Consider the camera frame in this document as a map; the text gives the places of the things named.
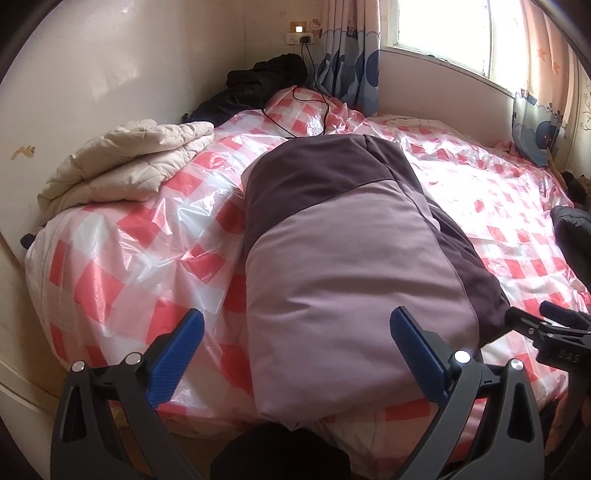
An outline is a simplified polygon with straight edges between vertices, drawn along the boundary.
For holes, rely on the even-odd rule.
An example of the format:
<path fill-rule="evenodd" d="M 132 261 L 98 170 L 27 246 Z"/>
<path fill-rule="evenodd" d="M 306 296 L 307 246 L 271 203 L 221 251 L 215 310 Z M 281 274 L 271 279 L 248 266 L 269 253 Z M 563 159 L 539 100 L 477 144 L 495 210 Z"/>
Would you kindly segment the beige quilted blanket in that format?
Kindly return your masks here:
<path fill-rule="evenodd" d="M 45 222 L 90 203 L 145 201 L 211 145 L 207 121 L 158 124 L 132 121 L 103 133 L 70 154 L 38 195 Z"/>

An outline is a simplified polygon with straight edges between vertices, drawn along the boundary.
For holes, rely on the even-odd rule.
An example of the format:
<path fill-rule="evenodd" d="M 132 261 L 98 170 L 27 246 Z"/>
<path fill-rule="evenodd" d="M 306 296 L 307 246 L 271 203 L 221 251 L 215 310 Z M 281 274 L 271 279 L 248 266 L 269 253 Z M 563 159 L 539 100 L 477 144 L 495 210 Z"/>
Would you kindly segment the black clothing pile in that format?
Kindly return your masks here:
<path fill-rule="evenodd" d="M 276 92 L 301 86 L 307 78 L 304 59 L 291 53 L 257 62 L 252 69 L 232 70 L 226 78 L 226 88 L 200 103 L 190 114 L 184 114 L 182 121 L 207 121 L 214 127 L 221 126 L 239 112 L 263 109 Z"/>

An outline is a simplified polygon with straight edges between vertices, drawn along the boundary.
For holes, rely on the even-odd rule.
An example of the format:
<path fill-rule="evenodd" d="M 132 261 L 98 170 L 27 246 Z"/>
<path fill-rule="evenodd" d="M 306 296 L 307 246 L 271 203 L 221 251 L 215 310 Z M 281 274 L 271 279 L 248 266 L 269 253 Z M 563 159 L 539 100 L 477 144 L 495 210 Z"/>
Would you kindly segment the blue patterned pink curtain right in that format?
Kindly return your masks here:
<path fill-rule="evenodd" d="M 522 157 L 539 167 L 572 141 L 566 129 L 575 106 L 579 61 L 567 36 L 532 1 L 520 3 L 525 72 L 515 93 L 512 140 Z"/>

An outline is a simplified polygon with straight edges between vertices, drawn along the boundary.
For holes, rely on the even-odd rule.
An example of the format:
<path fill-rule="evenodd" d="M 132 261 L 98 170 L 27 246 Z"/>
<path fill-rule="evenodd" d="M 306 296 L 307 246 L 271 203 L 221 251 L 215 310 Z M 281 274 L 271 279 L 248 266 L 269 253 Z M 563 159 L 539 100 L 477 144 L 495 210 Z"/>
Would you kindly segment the red white checkered bed cover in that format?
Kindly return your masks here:
<path fill-rule="evenodd" d="M 60 363 L 116 363 L 195 307 L 205 316 L 204 344 L 161 414 L 186 435 L 252 425 L 239 177 L 288 133 L 321 132 L 399 141 L 517 307 L 533 313 L 549 300 L 589 309 L 589 293 L 554 241 L 550 211 L 568 199 L 548 171 L 506 144 L 484 147 L 436 120 L 367 118 L 317 93 L 286 89 L 267 113 L 245 111 L 218 127 L 211 145 L 150 200 L 70 209 L 38 234 L 26 280 Z"/>

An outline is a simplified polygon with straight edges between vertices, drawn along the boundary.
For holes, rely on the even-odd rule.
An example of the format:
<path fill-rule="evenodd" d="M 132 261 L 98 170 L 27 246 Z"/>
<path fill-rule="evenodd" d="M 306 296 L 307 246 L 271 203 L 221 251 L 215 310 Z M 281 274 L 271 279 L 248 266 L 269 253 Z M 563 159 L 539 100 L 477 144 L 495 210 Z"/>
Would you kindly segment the window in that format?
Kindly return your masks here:
<path fill-rule="evenodd" d="M 446 61 L 514 93 L 529 47 L 521 1 L 384 1 L 382 42 Z"/>

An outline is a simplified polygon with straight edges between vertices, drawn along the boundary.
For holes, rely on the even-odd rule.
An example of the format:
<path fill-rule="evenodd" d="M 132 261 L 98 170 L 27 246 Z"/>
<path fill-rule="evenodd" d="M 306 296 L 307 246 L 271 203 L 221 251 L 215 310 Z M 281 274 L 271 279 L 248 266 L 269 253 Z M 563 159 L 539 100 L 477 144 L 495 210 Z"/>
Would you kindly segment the blue patterned pink curtain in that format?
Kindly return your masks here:
<path fill-rule="evenodd" d="M 379 109 L 381 23 L 378 0 L 322 3 L 314 85 L 366 116 Z"/>
<path fill-rule="evenodd" d="M 522 157 L 539 167 L 572 141 L 566 129 L 575 106 L 579 61 L 567 36 L 532 1 L 520 3 L 525 72 L 515 93 L 512 140 Z"/>

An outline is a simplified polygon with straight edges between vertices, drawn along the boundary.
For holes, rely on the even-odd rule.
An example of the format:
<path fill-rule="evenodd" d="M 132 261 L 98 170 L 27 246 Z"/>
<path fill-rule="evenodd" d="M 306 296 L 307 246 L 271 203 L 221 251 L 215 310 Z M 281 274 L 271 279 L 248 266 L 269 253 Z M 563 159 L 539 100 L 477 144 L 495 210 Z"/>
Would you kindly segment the blue patterned pink curtain left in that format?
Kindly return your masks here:
<path fill-rule="evenodd" d="M 314 85 L 366 116 L 379 109 L 381 23 L 378 0 L 322 3 Z"/>

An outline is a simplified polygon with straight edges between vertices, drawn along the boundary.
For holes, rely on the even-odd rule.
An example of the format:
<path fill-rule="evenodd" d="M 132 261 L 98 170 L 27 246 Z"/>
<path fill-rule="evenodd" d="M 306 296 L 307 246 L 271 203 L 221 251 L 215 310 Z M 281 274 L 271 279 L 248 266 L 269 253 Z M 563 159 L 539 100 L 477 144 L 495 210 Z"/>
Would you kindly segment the wall power socket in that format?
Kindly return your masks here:
<path fill-rule="evenodd" d="M 321 29 L 322 25 L 318 19 L 312 19 L 308 23 L 304 21 L 291 22 L 284 42 L 288 46 L 314 45 L 320 36 Z"/>

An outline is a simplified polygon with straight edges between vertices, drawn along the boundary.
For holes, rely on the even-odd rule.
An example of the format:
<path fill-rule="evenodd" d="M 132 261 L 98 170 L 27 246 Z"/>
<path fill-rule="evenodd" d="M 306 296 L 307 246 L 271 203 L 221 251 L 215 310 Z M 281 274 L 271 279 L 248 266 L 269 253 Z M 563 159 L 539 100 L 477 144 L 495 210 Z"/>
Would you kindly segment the lilac and purple padded jacket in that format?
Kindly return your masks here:
<path fill-rule="evenodd" d="M 287 426 L 415 400 L 390 334 L 405 307 L 454 349 L 506 333 L 509 301 L 397 143 L 284 142 L 245 188 L 245 285 L 256 411 Z"/>

